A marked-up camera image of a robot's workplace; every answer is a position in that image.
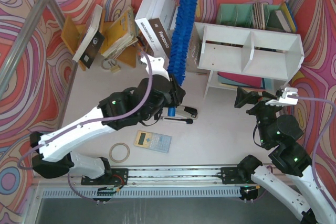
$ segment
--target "white plastic bracket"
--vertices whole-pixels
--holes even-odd
[[[147,55],[147,56],[148,56],[148,58],[150,60],[153,74],[159,74],[159,75],[161,75],[163,77],[166,77],[167,80],[170,81],[169,74],[168,74],[167,70],[165,70],[164,67],[163,67],[163,65],[164,65],[164,59],[161,58],[161,57],[156,58],[156,57],[153,57],[153,56],[150,56],[150,55]],[[147,64],[147,60],[146,60],[146,58],[144,56],[141,57],[141,61],[143,63]]]
[[[298,99],[296,98],[290,98],[289,95],[295,95],[298,96],[298,89],[291,88],[291,87],[285,87],[282,96],[280,96],[277,100],[272,99],[266,102],[266,105],[271,106],[292,106],[296,105],[298,103]]]

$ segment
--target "aluminum frame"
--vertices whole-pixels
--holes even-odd
[[[37,0],[33,5],[0,69],[0,100],[7,89],[9,81],[26,50],[29,40],[48,2],[49,0]]]
[[[32,224],[36,222],[38,212],[40,210],[41,202],[43,199],[44,186],[37,186],[34,189],[34,193],[30,198],[29,204],[27,205],[26,216],[22,223]]]
[[[55,20],[57,21],[60,28],[63,29],[65,23],[65,16],[61,8],[58,6],[56,0],[49,0],[48,7],[53,13]]]

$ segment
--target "book spine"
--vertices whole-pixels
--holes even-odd
[[[141,18],[135,21],[139,27],[143,37],[147,40],[156,57],[164,56],[165,52],[162,49],[158,38],[156,37],[149,21],[146,18]]]
[[[156,38],[159,40],[161,49],[164,51],[167,57],[170,57],[170,50],[172,48],[172,44],[169,40],[168,34],[165,31],[161,21],[159,18],[148,20],[150,26],[152,27]]]

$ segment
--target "calculator display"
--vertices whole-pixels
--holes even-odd
[[[143,141],[145,140],[146,133],[141,133],[140,138],[139,138],[139,145],[143,145]]]

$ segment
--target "book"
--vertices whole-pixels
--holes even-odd
[[[280,5],[280,10],[282,10],[282,12],[284,13],[284,16],[286,17],[286,19],[289,23],[289,26],[291,28],[291,31],[293,33],[296,33],[297,30],[298,30],[298,25],[295,22],[294,16],[293,16],[288,4],[286,2],[282,2],[281,5]]]
[[[253,4],[253,28],[254,29],[260,29],[259,28],[259,22],[258,22],[258,7],[257,7],[257,3]]]
[[[177,11],[178,11],[178,7],[176,7],[174,15],[173,15],[173,19],[172,19],[172,23],[170,25],[170,28],[168,30],[168,36],[172,39],[173,38],[173,33],[176,27],[176,18],[177,18]]]
[[[282,31],[291,32],[289,23],[282,10],[272,10],[269,14],[267,23],[268,28],[281,29]]]
[[[218,72],[217,73],[222,81],[225,81],[226,84],[235,83],[237,85],[245,86],[245,87],[263,87],[262,77],[254,77],[254,76],[245,76],[243,74],[236,73],[226,73],[226,72]]]
[[[260,4],[262,29],[265,30],[266,29],[266,25],[265,25],[264,4],[263,3],[259,3],[259,4]]]
[[[175,10],[175,0],[143,0],[135,17],[156,57],[170,57],[172,33],[169,31]]]
[[[80,37],[78,40],[77,50],[75,52],[75,55],[72,58],[74,61],[76,62],[79,61],[84,51],[89,46],[94,36],[98,32],[102,10],[103,8],[100,5],[96,5],[93,13],[91,14],[88,21],[86,22],[85,29],[80,34]]]
[[[262,19],[262,14],[264,13],[264,10],[261,9],[261,3],[257,2],[257,12],[258,12],[258,22],[259,22],[259,29],[262,30],[263,24],[265,21]]]
[[[176,9],[175,0],[157,0],[152,18],[149,20],[156,37],[159,39],[165,55],[169,58],[171,51],[171,37],[169,28],[171,26]]]
[[[135,16],[135,23],[152,48],[154,56],[162,57],[165,55],[165,52],[148,21],[153,16],[156,3],[157,0],[142,0],[138,13]]]
[[[90,68],[101,45],[103,44],[104,36],[100,32],[96,32],[91,43],[86,47],[84,53],[80,57],[80,61],[87,67]]]
[[[125,12],[104,31],[103,35],[105,41],[101,48],[101,54],[105,58],[115,58],[127,46],[135,43],[137,39],[132,7],[128,6]]]

